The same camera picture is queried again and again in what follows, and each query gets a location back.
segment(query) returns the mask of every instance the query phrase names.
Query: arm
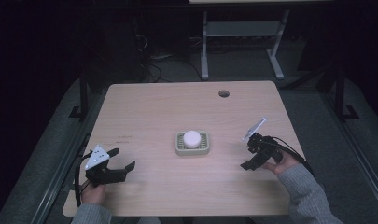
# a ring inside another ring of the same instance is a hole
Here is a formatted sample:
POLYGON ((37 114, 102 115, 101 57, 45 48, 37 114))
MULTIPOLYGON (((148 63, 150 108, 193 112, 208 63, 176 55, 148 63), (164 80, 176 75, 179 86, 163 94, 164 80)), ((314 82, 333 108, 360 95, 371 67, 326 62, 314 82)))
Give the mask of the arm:
POLYGON ((295 223, 342 223, 330 211, 325 192, 314 177, 286 152, 278 164, 266 162, 290 194, 289 214, 295 223))
POLYGON ((106 185, 100 185, 95 188, 92 183, 86 182, 81 193, 83 204, 78 208, 72 223, 74 224, 104 224, 110 223, 111 213, 101 204, 105 199, 106 185))

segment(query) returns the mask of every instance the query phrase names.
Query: table top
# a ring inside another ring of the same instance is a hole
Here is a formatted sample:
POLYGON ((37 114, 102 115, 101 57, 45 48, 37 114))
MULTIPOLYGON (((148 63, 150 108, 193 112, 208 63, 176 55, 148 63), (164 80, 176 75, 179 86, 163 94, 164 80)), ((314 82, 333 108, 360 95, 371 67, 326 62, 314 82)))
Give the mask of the table top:
MULTIPOLYGON (((271 81, 112 85, 96 120, 86 153, 96 145, 119 148, 109 169, 136 161, 126 181, 107 186, 104 206, 122 217, 285 215, 289 196, 270 171, 245 171, 253 154, 242 141, 266 117, 258 133, 300 143, 271 81), (229 97, 219 96, 228 91, 229 97), (175 135, 209 135, 210 151, 178 156, 175 135)), ((80 183, 85 181, 84 164, 80 183)), ((77 210, 71 191, 63 213, 77 210)))

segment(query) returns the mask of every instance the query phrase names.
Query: human hand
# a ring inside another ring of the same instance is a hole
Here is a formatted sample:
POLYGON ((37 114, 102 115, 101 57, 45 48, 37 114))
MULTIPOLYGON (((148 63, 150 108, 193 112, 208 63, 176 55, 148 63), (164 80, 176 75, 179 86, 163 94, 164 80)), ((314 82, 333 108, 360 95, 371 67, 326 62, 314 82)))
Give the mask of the human hand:
POLYGON ((283 150, 279 150, 279 153, 282 154, 282 160, 280 162, 276 162, 276 164, 265 162, 262 165, 262 168, 272 171, 276 175, 282 174, 288 168, 299 164, 299 162, 294 159, 290 154, 283 150))
POLYGON ((87 180, 82 186, 81 201, 83 203, 102 204, 105 200, 106 185, 94 187, 90 180, 87 180))

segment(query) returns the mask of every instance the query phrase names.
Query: robotic hand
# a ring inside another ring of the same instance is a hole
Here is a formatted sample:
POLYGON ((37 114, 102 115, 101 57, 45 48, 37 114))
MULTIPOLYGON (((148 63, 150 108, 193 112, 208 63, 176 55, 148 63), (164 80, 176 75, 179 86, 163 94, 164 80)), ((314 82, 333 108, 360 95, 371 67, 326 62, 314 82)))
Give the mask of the robotic hand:
POLYGON ((256 153, 256 155, 250 161, 242 163, 241 167, 245 170, 251 169, 254 171, 257 168, 261 167, 270 158, 273 158, 275 162, 280 162, 282 160, 282 154, 279 152, 279 150, 284 150, 285 152, 293 156, 293 158, 295 158, 298 162, 302 163, 305 168, 307 168, 307 170, 312 175, 314 175, 309 163, 282 139, 271 136, 262 136, 261 134, 256 133, 256 131, 264 123, 265 120, 266 118, 263 118, 260 122, 255 124, 251 129, 247 131, 246 136, 243 138, 243 141, 248 140, 248 150, 252 154, 256 153), (286 144, 288 148, 281 146, 277 141, 275 141, 275 139, 286 144))
POLYGON ((85 166, 86 177, 95 187, 97 187, 98 185, 124 182, 127 174, 134 169, 135 162, 130 163, 121 170, 108 169, 107 165, 109 164, 109 159, 116 156, 117 154, 119 154, 118 148, 114 148, 108 152, 105 152, 104 149, 98 145, 96 146, 94 151, 91 151, 89 154, 83 156, 80 163, 76 167, 75 173, 75 194, 77 206, 81 205, 81 192, 78 184, 81 163, 85 159, 89 158, 85 166))

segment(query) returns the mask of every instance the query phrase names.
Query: gray carpet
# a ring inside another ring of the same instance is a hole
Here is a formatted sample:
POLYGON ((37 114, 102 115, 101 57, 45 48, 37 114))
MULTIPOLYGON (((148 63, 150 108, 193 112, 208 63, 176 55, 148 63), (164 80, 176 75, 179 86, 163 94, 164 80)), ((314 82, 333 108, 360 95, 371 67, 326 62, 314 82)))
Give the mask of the gray carpet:
MULTIPOLYGON (((272 80, 277 86, 284 86, 299 78, 296 72, 303 43, 286 42, 278 53, 286 78, 276 80, 266 58, 264 49, 231 51, 225 54, 209 55, 209 81, 272 80)), ((162 70, 162 78, 172 82, 200 81, 192 64, 201 71, 199 53, 189 58, 171 58, 155 62, 162 70)), ((280 91, 281 97, 301 143, 305 156, 312 165, 316 179, 324 187, 332 212, 344 223, 378 223, 378 202, 364 178, 357 158, 347 143, 341 124, 328 108, 325 98, 333 92, 322 95, 315 91, 317 79, 305 83, 294 91, 280 91)), ((345 101, 358 112, 360 119, 348 120, 346 125, 352 131, 374 171, 378 174, 378 118, 364 101, 360 90, 348 82, 345 101)), ((86 133, 91 133, 105 93, 91 94, 91 112, 84 122, 70 119, 69 113, 78 105, 78 83, 66 93, 54 117, 45 130, 34 155, 23 171, 7 204, 0 214, 0 223, 30 223, 38 215, 37 207, 48 194, 51 179, 58 174, 61 160, 67 150, 79 150, 86 133)), ((62 213, 67 192, 72 188, 73 170, 64 175, 65 180, 55 200, 49 202, 50 212, 45 214, 46 223, 69 223, 70 218, 62 213)), ((291 223, 288 216, 253 217, 256 223, 291 223)), ((134 223, 136 218, 114 217, 112 223, 134 223)), ((163 223, 179 223, 164 219, 163 223)))

